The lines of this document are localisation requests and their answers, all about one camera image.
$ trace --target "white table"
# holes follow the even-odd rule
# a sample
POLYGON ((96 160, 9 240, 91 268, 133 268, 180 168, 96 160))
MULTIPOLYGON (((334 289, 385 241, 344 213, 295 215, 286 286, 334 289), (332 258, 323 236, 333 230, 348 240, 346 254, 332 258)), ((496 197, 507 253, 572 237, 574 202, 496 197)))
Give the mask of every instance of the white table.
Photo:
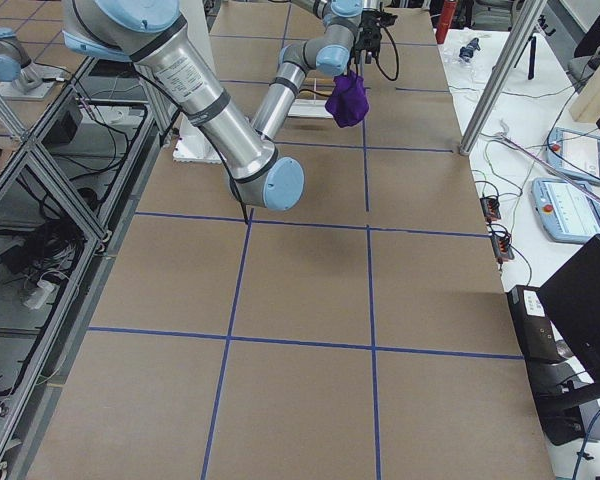
MULTIPOLYGON (((453 94, 460 128, 463 131, 471 118, 478 98, 486 85, 491 69, 497 61, 507 36, 507 32, 451 30, 445 44, 440 47, 449 86, 457 87, 450 88, 450 90, 453 94), (475 37, 480 39, 481 50, 475 53, 469 65, 463 64, 458 58, 460 47, 466 45, 475 37)), ((558 92, 570 85, 569 79, 553 55, 548 43, 540 35, 538 35, 536 70, 533 80, 527 79, 528 65, 529 51, 527 49, 519 62, 518 68, 510 74, 505 92, 539 96, 558 92)), ((525 147, 541 145, 545 142, 549 129, 572 93, 573 89, 567 88, 560 94, 540 99, 503 94, 498 99, 483 133, 493 134, 502 131, 501 122, 504 122, 510 129, 510 138, 518 144, 525 147)), ((593 124, 573 121, 569 115, 568 107, 562 114, 557 126, 583 132, 589 132, 596 127, 593 124)), ((471 166, 476 170, 474 171, 475 179, 483 180, 484 177, 480 172, 484 172, 486 180, 496 185, 500 193, 517 192, 514 186, 497 178, 492 173, 485 157, 486 140, 479 140, 471 152, 471 166)), ((534 178, 551 177, 541 165, 533 162, 522 153, 515 152, 496 142, 489 144, 488 158, 491 160, 493 169, 497 174, 521 186, 524 190, 517 208, 514 196, 508 195, 500 199, 502 220, 499 223, 509 230, 513 228, 513 245, 529 260, 533 268, 531 285, 540 286, 580 246, 553 242, 549 240, 542 228, 534 211, 530 194, 530 185, 534 178)), ((476 187, 480 194, 483 184, 477 184, 476 187)), ((600 187, 595 187, 594 191, 600 195, 600 187)), ((492 187, 487 186, 485 194, 490 195, 493 193, 492 187)), ((502 272, 502 284, 505 291, 509 291, 517 284, 525 284, 528 273, 527 265, 519 257, 514 261, 505 263, 502 272)), ((576 372, 583 370, 577 360, 572 359, 569 362, 576 372)), ((582 375, 581 379, 591 381, 591 378, 586 374, 582 375)), ((547 447, 556 476, 571 478, 577 459, 576 452, 579 450, 580 445, 581 441, 574 441, 561 447, 555 447, 547 440, 547 447)), ((591 453, 595 460, 583 460, 578 475, 580 479, 594 478, 596 475, 600 475, 600 443, 589 443, 586 451, 591 453)))

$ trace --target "purple cloth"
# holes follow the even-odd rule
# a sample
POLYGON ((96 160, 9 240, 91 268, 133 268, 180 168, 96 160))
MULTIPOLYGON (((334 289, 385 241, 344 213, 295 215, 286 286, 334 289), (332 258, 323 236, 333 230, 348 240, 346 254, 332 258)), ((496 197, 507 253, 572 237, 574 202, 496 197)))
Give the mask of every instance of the purple cloth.
POLYGON ((350 71, 347 75, 334 77, 336 87, 327 100, 325 108, 333 115, 340 128, 353 127, 362 121, 369 111, 364 79, 350 71))

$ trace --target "blue cable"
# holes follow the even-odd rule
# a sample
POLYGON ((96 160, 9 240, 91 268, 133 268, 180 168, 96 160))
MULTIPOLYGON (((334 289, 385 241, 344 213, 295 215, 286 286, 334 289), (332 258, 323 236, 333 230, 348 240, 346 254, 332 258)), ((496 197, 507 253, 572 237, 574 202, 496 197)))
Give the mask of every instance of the blue cable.
POLYGON ((593 416, 591 422, 589 423, 589 426, 587 427, 587 432, 584 434, 584 440, 582 441, 582 447, 578 452, 578 461, 576 462, 576 467, 573 469, 573 476, 571 477, 571 480, 576 480, 576 477, 578 476, 580 462, 582 461, 582 457, 584 456, 584 449, 587 446, 587 442, 589 441, 589 435, 591 435, 591 430, 593 430, 593 426, 596 424, 598 417, 600 417, 600 410, 598 410, 593 416))

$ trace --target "computer monitor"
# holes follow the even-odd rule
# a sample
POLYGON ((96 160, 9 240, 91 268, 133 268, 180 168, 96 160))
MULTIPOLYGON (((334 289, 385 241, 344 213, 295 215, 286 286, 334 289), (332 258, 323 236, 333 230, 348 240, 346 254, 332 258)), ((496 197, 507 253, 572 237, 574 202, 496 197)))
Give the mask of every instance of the computer monitor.
POLYGON ((592 237, 537 294, 547 317, 594 379, 592 385, 537 399, 538 411, 564 411, 599 399, 600 235, 592 237))

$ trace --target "red fire extinguisher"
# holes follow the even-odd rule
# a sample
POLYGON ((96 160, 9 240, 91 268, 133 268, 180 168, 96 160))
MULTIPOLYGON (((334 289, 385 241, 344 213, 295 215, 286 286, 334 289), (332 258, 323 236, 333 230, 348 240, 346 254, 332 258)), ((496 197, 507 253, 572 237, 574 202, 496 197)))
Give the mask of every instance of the red fire extinguisher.
POLYGON ((457 6, 458 0, 444 0, 440 20, 438 20, 438 28, 436 29, 436 42, 438 42, 438 45, 443 44, 445 38, 447 38, 447 32, 451 27, 453 14, 456 13, 457 6))

